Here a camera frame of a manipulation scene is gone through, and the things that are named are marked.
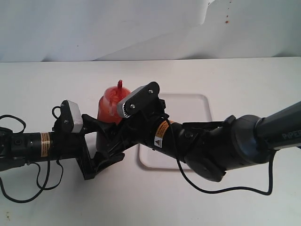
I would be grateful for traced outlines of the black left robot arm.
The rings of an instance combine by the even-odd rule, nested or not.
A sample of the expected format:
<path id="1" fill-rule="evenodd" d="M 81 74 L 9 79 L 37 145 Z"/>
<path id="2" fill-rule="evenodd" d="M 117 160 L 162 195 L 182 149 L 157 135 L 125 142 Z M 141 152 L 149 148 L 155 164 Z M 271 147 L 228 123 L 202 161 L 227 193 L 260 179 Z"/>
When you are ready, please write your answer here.
<path id="1" fill-rule="evenodd" d="M 80 133 L 63 130 L 65 123 L 59 117 L 51 132 L 46 133 L 14 133 L 7 128 L 0 129 L 0 170 L 22 167 L 25 164 L 75 159 L 85 180 L 93 179 L 105 168 L 120 162 L 125 155 L 122 152 L 111 154 L 103 149 L 90 157 L 85 135 L 100 132 L 105 141 L 109 141 L 109 133 L 115 126 L 103 123 L 87 115 L 82 115 L 83 128 Z"/>

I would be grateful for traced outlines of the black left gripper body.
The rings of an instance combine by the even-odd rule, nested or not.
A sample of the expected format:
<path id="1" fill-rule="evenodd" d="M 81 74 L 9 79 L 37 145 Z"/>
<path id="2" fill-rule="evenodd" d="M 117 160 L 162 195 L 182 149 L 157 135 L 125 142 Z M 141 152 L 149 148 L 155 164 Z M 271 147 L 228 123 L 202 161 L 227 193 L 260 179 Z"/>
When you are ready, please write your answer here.
<path id="1" fill-rule="evenodd" d="M 95 164 L 82 133 L 66 133 L 62 130 L 60 116 L 56 119 L 52 129 L 52 156 L 58 159 L 75 159 L 85 180 L 94 179 Z"/>

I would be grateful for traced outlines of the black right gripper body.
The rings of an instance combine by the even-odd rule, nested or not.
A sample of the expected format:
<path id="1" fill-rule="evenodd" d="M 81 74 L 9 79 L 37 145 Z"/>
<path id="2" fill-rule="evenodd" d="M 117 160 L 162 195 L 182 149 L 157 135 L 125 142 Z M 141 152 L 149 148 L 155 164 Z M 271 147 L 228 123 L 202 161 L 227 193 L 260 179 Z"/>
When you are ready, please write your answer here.
<path id="1" fill-rule="evenodd" d="M 140 141 L 144 143 L 155 122 L 166 116 L 165 108 L 165 100 L 156 98 L 129 118 L 122 119 L 114 129 L 110 152 L 121 153 Z"/>

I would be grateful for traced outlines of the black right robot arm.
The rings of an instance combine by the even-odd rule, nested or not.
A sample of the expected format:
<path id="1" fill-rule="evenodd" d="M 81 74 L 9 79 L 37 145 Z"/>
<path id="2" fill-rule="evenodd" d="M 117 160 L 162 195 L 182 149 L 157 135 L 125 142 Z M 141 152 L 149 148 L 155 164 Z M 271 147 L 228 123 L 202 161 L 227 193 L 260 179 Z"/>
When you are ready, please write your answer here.
<path id="1" fill-rule="evenodd" d="M 168 119 L 165 101 L 125 103 L 127 115 L 116 139 L 124 149 L 142 144 L 185 163 L 209 181 L 229 170 L 272 163 L 276 151 L 301 144 L 301 105 L 261 118 L 229 116 L 223 121 L 177 123 Z"/>

